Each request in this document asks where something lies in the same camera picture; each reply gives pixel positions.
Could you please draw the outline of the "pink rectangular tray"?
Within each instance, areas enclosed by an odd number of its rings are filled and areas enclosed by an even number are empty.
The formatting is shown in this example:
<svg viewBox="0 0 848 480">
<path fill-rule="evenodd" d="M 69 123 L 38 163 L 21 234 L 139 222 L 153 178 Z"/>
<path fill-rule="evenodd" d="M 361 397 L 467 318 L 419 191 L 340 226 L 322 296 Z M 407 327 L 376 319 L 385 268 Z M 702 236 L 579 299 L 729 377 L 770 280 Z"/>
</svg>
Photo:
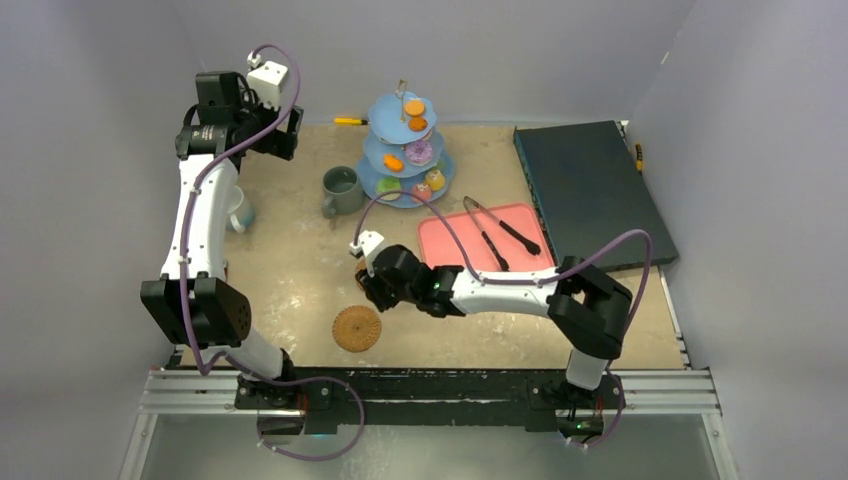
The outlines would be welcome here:
<svg viewBox="0 0 848 480">
<path fill-rule="evenodd" d="M 497 217 L 476 211 L 474 217 L 462 210 L 445 217 L 445 226 L 436 216 L 422 220 L 417 229 L 419 258 L 430 267 L 462 265 L 464 258 L 457 242 L 465 248 L 472 266 L 479 272 L 500 269 L 499 263 L 486 244 L 479 229 L 484 228 L 498 253 L 506 260 L 511 272 L 530 272 L 553 267 L 556 261 L 547 246 L 535 210 L 526 203 L 491 206 L 489 210 Z M 498 221 L 504 221 L 519 234 L 535 242 L 541 248 L 537 255 L 507 233 Z"/>
</svg>

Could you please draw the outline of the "woven rattan coaster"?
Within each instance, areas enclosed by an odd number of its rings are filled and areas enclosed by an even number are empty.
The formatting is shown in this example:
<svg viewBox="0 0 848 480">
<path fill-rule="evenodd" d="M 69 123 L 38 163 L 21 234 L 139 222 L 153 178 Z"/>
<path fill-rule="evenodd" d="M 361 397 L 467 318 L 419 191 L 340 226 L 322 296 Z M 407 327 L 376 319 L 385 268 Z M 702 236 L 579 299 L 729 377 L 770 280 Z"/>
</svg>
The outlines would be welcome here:
<svg viewBox="0 0 848 480">
<path fill-rule="evenodd" d="M 349 306 L 336 315 L 331 333 L 341 349 L 360 353 L 377 343 L 382 333 L 382 322 L 378 313 L 370 307 Z"/>
<path fill-rule="evenodd" d="M 368 278 L 369 278 L 369 275 L 368 275 L 366 261 L 364 259 L 361 259 L 357 263 L 357 265 L 355 267 L 355 273 L 354 273 L 355 282 L 356 282 L 358 288 L 361 291 L 365 291 L 365 283 L 367 282 Z"/>
</svg>

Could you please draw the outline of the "grey-green ceramic mug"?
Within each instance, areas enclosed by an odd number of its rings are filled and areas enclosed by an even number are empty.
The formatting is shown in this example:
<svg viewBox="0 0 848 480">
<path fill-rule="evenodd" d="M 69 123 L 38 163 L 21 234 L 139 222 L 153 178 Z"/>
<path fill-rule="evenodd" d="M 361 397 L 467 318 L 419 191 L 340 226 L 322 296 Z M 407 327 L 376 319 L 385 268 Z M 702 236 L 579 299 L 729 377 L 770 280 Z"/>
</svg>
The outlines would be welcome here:
<svg viewBox="0 0 848 480">
<path fill-rule="evenodd" d="M 357 172 L 349 166 L 327 170 L 322 179 L 324 198 L 321 212 L 324 218 L 350 215 L 365 204 L 366 195 Z"/>
</svg>

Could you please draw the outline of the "white ceramic mug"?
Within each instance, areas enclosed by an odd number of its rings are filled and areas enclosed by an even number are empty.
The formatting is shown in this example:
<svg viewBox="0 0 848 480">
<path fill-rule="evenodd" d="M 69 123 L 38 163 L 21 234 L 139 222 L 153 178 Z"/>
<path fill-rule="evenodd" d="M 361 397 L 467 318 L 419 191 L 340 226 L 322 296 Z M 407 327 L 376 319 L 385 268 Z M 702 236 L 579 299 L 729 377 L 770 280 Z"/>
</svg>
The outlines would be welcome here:
<svg viewBox="0 0 848 480">
<path fill-rule="evenodd" d="M 227 201 L 226 228 L 235 233 L 244 233 L 255 220 L 254 207 L 239 187 L 234 186 Z"/>
</svg>

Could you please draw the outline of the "pink cupcake with cream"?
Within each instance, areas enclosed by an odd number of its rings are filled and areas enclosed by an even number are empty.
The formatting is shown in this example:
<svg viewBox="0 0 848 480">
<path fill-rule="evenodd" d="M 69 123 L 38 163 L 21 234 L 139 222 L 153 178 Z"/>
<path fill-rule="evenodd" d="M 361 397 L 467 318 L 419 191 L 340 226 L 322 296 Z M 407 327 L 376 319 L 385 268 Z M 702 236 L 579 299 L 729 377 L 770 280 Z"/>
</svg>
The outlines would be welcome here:
<svg viewBox="0 0 848 480">
<path fill-rule="evenodd" d="M 431 187 L 426 182 L 415 184 L 411 188 L 410 193 L 412 194 L 412 200 L 416 204 L 428 202 L 433 195 Z"/>
</svg>

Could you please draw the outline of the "green frosted donut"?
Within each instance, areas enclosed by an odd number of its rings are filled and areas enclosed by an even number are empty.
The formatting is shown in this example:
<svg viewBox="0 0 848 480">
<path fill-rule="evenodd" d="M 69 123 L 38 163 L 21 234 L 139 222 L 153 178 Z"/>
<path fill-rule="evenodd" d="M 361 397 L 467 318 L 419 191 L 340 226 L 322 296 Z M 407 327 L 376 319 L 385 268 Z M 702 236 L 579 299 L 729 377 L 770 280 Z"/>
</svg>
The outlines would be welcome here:
<svg viewBox="0 0 848 480">
<path fill-rule="evenodd" d="M 392 202 L 401 197 L 402 184 L 399 178 L 384 176 L 379 179 L 375 186 L 375 193 L 382 201 Z"/>
</svg>

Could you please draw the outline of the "yellow cupcake with cream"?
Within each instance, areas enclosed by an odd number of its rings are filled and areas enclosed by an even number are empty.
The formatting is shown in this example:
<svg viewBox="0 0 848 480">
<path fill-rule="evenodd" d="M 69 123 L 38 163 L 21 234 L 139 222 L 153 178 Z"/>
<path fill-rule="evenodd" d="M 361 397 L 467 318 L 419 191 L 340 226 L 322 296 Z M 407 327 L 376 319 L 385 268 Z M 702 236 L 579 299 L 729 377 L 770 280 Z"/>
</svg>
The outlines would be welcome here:
<svg viewBox="0 0 848 480">
<path fill-rule="evenodd" d="M 447 181 L 440 169 L 431 169 L 425 174 L 425 183 L 430 188 L 432 192 L 437 192 L 442 190 Z"/>
</svg>

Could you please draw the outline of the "orange fish-shaped biscuit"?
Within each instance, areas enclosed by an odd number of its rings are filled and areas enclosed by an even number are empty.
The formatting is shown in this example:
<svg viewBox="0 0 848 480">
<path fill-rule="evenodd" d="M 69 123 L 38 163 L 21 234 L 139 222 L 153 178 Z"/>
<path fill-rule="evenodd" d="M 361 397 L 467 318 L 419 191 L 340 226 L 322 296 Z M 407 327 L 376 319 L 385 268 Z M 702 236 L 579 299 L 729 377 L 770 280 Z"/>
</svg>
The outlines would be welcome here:
<svg viewBox="0 0 848 480">
<path fill-rule="evenodd" d="M 403 172 L 406 168 L 405 162 L 393 154 L 384 154 L 383 164 L 387 170 L 394 173 Z"/>
</svg>

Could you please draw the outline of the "blue three-tier cake stand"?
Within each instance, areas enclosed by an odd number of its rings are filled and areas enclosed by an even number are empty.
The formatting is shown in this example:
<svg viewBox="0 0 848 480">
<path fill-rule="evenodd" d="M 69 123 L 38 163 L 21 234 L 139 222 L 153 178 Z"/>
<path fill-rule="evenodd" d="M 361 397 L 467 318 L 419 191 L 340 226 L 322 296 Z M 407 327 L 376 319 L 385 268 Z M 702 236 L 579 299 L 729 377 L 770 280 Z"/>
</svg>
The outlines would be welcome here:
<svg viewBox="0 0 848 480">
<path fill-rule="evenodd" d="M 404 79 L 380 96 L 367 115 L 368 133 L 355 170 L 365 194 L 377 202 L 412 209 L 448 191 L 455 163 L 437 128 L 432 102 Z"/>
</svg>

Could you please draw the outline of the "purple frosted donut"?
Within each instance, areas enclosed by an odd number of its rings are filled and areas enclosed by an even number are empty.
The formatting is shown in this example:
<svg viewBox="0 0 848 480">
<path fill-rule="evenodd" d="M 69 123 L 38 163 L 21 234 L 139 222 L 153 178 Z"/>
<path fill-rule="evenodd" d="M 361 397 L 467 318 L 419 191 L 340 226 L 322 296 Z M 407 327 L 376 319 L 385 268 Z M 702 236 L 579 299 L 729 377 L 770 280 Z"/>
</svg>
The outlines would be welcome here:
<svg viewBox="0 0 848 480">
<path fill-rule="evenodd" d="M 428 164 L 434 157 L 433 145 L 428 140 L 417 140 L 404 146 L 406 161 L 413 166 Z"/>
</svg>

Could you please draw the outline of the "round orange sandwich biscuit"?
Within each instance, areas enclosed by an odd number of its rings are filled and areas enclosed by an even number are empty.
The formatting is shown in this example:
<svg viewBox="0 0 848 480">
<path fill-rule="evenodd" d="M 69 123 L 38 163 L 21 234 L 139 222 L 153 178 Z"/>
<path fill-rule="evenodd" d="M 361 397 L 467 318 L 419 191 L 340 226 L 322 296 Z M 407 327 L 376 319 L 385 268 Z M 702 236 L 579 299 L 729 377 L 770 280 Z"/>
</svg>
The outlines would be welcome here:
<svg viewBox="0 0 848 480">
<path fill-rule="evenodd" d="M 404 103 L 403 111 L 410 117 L 422 117 L 426 113 L 427 107 L 422 99 L 412 98 Z"/>
</svg>

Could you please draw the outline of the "brown chocolate chip cookie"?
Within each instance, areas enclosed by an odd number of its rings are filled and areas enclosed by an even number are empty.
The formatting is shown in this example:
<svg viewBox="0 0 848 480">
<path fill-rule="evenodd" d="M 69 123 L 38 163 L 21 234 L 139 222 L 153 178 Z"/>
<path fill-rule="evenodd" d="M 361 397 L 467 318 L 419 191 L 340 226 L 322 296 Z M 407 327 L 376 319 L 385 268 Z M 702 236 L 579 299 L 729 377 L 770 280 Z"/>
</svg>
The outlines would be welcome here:
<svg viewBox="0 0 848 480">
<path fill-rule="evenodd" d="M 428 121 L 423 116 L 412 117 L 407 121 L 408 128 L 413 132 L 425 131 L 428 125 Z"/>
</svg>

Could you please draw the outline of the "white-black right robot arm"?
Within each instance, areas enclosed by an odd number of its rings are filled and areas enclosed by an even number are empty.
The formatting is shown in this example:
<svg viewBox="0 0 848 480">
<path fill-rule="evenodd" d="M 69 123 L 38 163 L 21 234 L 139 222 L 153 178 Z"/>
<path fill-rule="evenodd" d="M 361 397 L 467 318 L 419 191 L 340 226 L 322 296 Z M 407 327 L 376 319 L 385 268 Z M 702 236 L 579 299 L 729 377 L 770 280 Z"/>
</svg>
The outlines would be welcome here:
<svg viewBox="0 0 848 480">
<path fill-rule="evenodd" d="M 593 265 L 571 273 L 576 257 L 559 268 L 473 275 L 459 265 L 429 267 L 402 245 L 360 241 L 350 251 L 365 263 L 355 279 L 380 312 L 405 302 L 435 318 L 499 312 L 549 319 L 572 345 L 561 392 L 573 406 L 599 396 L 606 368 L 621 355 L 633 294 Z"/>
</svg>

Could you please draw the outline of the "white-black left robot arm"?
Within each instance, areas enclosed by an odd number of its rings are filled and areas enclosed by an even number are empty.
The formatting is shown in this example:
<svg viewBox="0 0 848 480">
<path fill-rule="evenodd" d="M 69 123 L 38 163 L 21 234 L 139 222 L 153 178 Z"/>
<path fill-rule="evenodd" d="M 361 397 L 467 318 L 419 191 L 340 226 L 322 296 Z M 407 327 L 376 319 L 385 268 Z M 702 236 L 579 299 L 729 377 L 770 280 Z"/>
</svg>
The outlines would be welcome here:
<svg viewBox="0 0 848 480">
<path fill-rule="evenodd" d="M 176 221 L 167 257 L 140 300 L 167 340 L 187 347 L 200 373 L 227 359 L 252 381 L 272 408 L 297 399 L 288 353 L 252 325 L 248 298 L 227 280 L 225 231 L 237 229 L 230 211 L 241 160 L 248 150 L 290 160 L 302 109 L 282 106 L 289 70 L 275 63 L 247 74 L 199 73 L 197 101 L 175 138 L 180 174 Z"/>
</svg>

